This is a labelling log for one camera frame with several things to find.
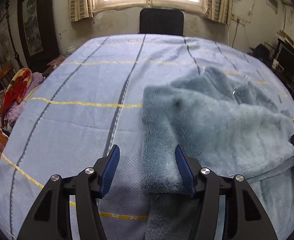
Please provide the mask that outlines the white paper cup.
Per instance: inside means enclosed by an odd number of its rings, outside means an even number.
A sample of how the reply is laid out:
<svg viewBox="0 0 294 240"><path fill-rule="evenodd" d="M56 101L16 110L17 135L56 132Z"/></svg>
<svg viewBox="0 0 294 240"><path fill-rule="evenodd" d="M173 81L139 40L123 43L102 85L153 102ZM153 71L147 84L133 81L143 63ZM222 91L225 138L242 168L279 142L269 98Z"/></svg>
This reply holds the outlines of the white paper cup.
<svg viewBox="0 0 294 240"><path fill-rule="evenodd" d="M273 59L273 62L272 62L272 68L273 68L274 70L276 70L278 66L279 66L279 62L278 62L276 59Z"/></svg>

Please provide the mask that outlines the black computer desk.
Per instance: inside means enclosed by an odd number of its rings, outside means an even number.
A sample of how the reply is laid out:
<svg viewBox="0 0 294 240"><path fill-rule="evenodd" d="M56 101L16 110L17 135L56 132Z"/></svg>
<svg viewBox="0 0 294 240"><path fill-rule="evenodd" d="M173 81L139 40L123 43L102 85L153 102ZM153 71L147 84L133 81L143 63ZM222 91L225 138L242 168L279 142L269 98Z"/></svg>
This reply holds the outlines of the black computer desk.
<svg viewBox="0 0 294 240"><path fill-rule="evenodd" d="M290 43L278 39L276 47L259 44L249 54L269 67L294 98L294 48Z"/></svg>

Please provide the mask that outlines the blue fleece zip jacket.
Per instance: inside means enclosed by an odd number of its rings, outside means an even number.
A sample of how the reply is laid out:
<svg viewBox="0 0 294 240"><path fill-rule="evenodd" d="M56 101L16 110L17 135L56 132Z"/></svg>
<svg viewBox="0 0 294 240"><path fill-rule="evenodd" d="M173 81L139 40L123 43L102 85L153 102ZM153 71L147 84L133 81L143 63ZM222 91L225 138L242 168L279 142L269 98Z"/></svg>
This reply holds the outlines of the blue fleece zip jacket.
<svg viewBox="0 0 294 240"><path fill-rule="evenodd" d="M294 230L294 123L250 81L208 67L143 94L143 189L151 195L146 239L187 239L197 201L184 191L174 150L217 175L241 174L279 239Z"/></svg>

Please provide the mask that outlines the standing fan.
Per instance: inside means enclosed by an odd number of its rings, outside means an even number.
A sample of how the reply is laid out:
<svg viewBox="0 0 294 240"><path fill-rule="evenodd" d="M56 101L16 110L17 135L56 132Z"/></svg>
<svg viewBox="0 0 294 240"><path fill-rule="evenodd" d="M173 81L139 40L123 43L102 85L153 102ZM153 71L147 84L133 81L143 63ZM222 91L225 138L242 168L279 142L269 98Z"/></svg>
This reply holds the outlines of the standing fan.
<svg viewBox="0 0 294 240"><path fill-rule="evenodd" d="M9 55L9 39L6 33L0 33L0 60L6 63L11 59Z"/></svg>

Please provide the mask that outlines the blue striped bed sheet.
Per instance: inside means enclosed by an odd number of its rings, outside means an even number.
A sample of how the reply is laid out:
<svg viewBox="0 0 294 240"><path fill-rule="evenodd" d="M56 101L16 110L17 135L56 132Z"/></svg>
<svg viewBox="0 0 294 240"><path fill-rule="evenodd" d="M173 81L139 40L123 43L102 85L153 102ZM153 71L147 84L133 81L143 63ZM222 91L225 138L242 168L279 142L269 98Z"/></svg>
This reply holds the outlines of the blue striped bed sheet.
<svg viewBox="0 0 294 240"><path fill-rule="evenodd" d="M294 101L258 59L214 41L166 35L94 38L50 74L24 106L0 159L0 229L18 236L49 176L68 177L120 147L107 196L98 203L108 239L146 239L151 195L143 189L143 94L148 86L214 67L250 81L294 123Z"/></svg>

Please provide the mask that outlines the wall electrical panel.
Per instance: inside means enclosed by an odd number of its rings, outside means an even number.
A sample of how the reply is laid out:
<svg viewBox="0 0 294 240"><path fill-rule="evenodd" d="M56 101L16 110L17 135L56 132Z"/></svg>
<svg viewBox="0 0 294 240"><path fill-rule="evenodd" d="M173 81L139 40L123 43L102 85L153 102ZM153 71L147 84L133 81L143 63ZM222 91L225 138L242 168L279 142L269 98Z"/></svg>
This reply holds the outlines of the wall electrical panel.
<svg viewBox="0 0 294 240"><path fill-rule="evenodd" d="M278 6L279 6L279 2L278 0L266 0L266 3L269 7L271 7L276 14L278 14Z"/></svg>

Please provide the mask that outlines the computer monitor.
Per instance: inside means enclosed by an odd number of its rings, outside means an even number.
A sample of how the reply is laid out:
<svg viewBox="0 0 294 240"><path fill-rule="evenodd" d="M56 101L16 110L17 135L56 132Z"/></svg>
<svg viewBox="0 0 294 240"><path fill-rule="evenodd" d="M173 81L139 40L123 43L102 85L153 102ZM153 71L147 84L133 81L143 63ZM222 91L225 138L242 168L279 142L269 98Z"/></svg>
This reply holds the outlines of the computer monitor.
<svg viewBox="0 0 294 240"><path fill-rule="evenodd" d="M279 45L278 54L276 60L283 69L283 73L294 81L294 53L285 44Z"/></svg>

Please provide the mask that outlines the red floral blanket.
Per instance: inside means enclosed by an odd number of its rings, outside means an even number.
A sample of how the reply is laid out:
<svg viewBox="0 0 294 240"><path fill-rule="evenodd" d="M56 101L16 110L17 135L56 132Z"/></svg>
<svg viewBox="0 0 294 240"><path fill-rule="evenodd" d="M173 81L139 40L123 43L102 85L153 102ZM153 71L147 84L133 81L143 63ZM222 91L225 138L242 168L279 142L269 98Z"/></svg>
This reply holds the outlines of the red floral blanket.
<svg viewBox="0 0 294 240"><path fill-rule="evenodd" d="M1 114L6 114L14 102L17 105L22 102L32 80L32 71L29 68L22 68L15 74L5 91Z"/></svg>

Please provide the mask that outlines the right checked curtain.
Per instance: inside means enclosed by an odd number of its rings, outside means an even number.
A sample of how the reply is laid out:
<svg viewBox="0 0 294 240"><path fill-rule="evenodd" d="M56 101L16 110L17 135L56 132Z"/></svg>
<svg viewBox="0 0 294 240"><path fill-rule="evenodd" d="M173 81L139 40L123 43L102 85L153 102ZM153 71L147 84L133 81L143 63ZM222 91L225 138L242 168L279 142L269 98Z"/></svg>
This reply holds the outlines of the right checked curtain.
<svg viewBox="0 0 294 240"><path fill-rule="evenodd" d="M205 0L205 17L211 21L230 25L233 0Z"/></svg>

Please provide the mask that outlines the black chair behind bed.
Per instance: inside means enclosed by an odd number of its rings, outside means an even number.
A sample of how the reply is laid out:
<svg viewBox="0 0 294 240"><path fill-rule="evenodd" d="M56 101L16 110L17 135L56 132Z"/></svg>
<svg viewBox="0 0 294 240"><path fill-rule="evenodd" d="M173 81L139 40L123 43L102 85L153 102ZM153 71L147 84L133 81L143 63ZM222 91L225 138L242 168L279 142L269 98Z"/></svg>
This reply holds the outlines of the black chair behind bed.
<svg viewBox="0 0 294 240"><path fill-rule="evenodd" d="M139 15L140 34L183 36L184 14L180 10L145 8Z"/></svg>

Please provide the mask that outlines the dark framed wall painting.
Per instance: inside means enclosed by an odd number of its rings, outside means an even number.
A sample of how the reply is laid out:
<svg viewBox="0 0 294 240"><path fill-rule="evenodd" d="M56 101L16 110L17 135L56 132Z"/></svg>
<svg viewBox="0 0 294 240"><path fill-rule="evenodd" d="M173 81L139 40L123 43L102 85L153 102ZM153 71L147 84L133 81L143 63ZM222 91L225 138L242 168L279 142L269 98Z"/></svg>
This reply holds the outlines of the dark framed wall painting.
<svg viewBox="0 0 294 240"><path fill-rule="evenodd" d="M18 0L18 28L27 66L43 68L59 56L53 0Z"/></svg>

